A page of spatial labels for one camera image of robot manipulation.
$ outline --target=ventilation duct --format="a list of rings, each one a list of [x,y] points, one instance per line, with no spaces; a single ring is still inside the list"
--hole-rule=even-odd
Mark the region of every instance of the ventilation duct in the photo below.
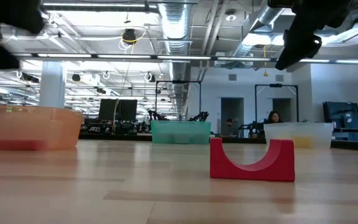
[[[162,16],[162,30],[166,39],[186,39],[189,34],[190,5],[189,4],[158,4]],[[165,48],[169,55],[187,55],[189,51],[188,42],[166,41]],[[170,62],[171,80],[184,80],[186,74],[186,63]],[[177,110],[183,114],[186,104],[186,94],[183,94],[183,85],[173,85]]]
[[[276,21],[276,19],[280,16],[280,14],[284,11],[284,8],[271,8],[267,5],[267,0],[264,0],[261,4],[261,8],[257,13],[257,16],[253,19],[250,19],[251,16],[247,16],[245,21],[246,29],[244,33],[248,35],[249,32],[261,28],[263,26],[270,25]],[[246,45],[240,43],[239,46],[233,53],[230,55],[231,57],[245,57],[251,51],[253,46]],[[233,69],[233,68],[247,68],[249,66],[241,65],[241,63],[229,63],[223,65],[222,67]]]

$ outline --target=white plastic bin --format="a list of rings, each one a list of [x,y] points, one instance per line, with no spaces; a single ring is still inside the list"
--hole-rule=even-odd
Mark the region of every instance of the white plastic bin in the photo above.
[[[271,139],[290,139],[297,148],[331,147],[332,123],[277,123],[265,124],[266,142]]]

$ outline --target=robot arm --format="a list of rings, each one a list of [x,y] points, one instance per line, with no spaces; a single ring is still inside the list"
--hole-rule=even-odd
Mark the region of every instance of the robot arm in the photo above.
[[[40,0],[0,0],[0,24],[8,24],[39,34],[44,21],[39,10]],[[0,69],[20,67],[18,59],[0,45]]]
[[[284,33],[284,50],[276,68],[283,70],[304,58],[314,57],[322,45],[314,35],[324,26],[339,27],[350,13],[352,0],[270,0],[270,7],[291,8],[296,14]]]

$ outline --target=black hair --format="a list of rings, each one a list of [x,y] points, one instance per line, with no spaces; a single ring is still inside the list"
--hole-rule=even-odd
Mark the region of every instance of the black hair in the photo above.
[[[282,123],[283,121],[281,120],[280,114],[279,114],[277,111],[271,111],[271,112],[268,114],[268,118],[267,118],[268,124],[273,124],[273,123],[274,123],[274,121],[273,121],[273,119],[272,119],[272,117],[273,117],[274,114],[277,114],[277,115],[278,115],[278,123]]]

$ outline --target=person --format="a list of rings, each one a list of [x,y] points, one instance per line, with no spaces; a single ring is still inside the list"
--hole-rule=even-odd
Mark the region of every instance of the person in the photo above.
[[[235,138],[238,136],[238,128],[233,126],[233,120],[231,118],[226,120],[227,132],[220,134],[221,138]]]
[[[275,123],[282,123],[280,114],[277,111],[271,111],[268,114],[267,123],[268,124],[275,124]]]

